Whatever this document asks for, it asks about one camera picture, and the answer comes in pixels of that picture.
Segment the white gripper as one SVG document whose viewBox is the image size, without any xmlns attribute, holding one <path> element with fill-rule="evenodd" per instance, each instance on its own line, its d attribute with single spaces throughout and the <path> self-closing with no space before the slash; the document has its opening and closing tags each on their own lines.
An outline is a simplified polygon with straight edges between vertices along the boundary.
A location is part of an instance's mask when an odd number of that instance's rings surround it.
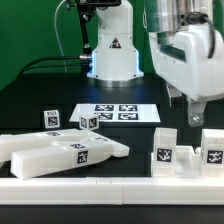
<svg viewBox="0 0 224 224">
<path fill-rule="evenodd" d="M 188 124 L 191 127 L 204 124 L 207 103 L 203 101 L 224 97 L 224 41 L 222 35 L 216 31 L 215 52 L 209 59 L 209 38 L 207 25 L 190 25 L 187 30 L 177 32 L 173 38 L 172 48 L 180 49 L 185 53 L 185 59 L 180 60 L 163 53 L 157 35 L 149 34 L 155 71 L 168 82 L 166 88 L 169 104 L 172 108 L 181 108 L 182 93 L 189 97 L 187 114 Z"/>
</svg>

